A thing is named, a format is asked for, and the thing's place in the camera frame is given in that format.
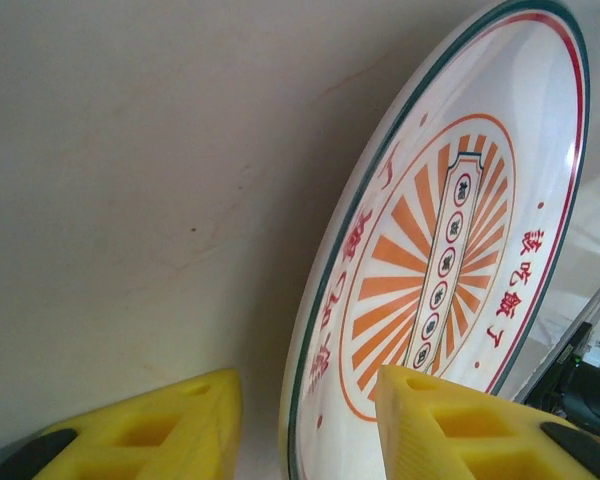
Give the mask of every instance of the white wall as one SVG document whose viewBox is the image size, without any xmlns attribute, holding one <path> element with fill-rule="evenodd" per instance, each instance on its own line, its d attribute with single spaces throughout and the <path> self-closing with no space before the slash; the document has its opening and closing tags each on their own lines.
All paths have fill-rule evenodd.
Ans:
<svg viewBox="0 0 600 480">
<path fill-rule="evenodd" d="M 486 3 L 0 1 L 0 448 L 237 366 L 238 478 L 277 478 L 286 349 L 331 210 L 392 97 Z M 558 303 L 600 283 L 600 0 L 569 3 L 593 108 Z"/>
</svg>

